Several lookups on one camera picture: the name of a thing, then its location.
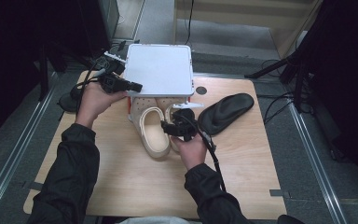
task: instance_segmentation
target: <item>hand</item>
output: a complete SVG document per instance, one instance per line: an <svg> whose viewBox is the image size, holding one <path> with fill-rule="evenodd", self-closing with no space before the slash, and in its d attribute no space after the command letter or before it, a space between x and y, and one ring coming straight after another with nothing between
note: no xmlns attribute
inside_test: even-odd
<svg viewBox="0 0 358 224"><path fill-rule="evenodd" d="M126 91L106 93L100 84L91 82L86 86L75 123L92 128L94 120L112 103L127 96Z"/></svg>
<svg viewBox="0 0 358 224"><path fill-rule="evenodd" d="M179 148L182 162L187 170L205 163L207 149L198 133L188 142L182 141L176 136L171 136L171 140Z"/></svg>

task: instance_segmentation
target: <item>beige shoe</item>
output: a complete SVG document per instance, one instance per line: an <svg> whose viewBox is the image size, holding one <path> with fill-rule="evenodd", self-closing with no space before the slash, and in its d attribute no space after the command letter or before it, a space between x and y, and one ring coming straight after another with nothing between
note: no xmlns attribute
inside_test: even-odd
<svg viewBox="0 0 358 224"><path fill-rule="evenodd" d="M134 98L131 103L131 120L151 157L161 158L170 152L170 139L160 123L164 115L154 98Z"/></svg>
<svg viewBox="0 0 358 224"><path fill-rule="evenodd" d="M157 101L157 105L158 108L160 108L162 110L162 112L164 113L164 118L165 121L167 121L168 123L172 124L172 114L173 112L179 110L176 108L172 108L172 106L174 104L182 104L186 102L186 98L185 97L159 97L156 98ZM176 144L174 144L171 141L170 138L170 142L171 142L171 147L174 151L178 152L179 149L177 148Z"/></svg>

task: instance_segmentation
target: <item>white lid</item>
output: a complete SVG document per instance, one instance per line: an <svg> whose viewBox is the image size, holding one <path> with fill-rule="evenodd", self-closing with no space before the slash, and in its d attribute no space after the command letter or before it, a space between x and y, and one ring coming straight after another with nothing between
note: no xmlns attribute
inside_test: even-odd
<svg viewBox="0 0 358 224"><path fill-rule="evenodd" d="M194 87L190 47L131 44L124 78L143 85L141 92L129 91L129 96L191 96Z"/></svg>

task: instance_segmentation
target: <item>black cloth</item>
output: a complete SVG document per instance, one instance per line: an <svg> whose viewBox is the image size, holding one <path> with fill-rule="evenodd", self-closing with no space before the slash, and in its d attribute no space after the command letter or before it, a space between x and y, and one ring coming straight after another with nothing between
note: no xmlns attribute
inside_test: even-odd
<svg viewBox="0 0 358 224"><path fill-rule="evenodd" d="M95 132L73 124L62 133L51 166L27 223L83 223L97 181L100 154ZM220 176L206 164L186 174L185 188L198 206L202 223L248 223L235 197L220 189Z"/></svg>

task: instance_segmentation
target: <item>black sleeve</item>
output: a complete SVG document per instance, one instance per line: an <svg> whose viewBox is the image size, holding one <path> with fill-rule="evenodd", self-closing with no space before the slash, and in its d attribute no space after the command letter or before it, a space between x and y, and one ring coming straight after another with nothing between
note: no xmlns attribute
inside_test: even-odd
<svg viewBox="0 0 358 224"><path fill-rule="evenodd" d="M251 223L242 214L240 204L231 194L220 189L220 175L205 163L186 174L185 188L198 208L203 224Z"/></svg>
<svg viewBox="0 0 358 224"><path fill-rule="evenodd" d="M83 223L100 166L95 132L73 124L62 133L51 166L27 223Z"/></svg>

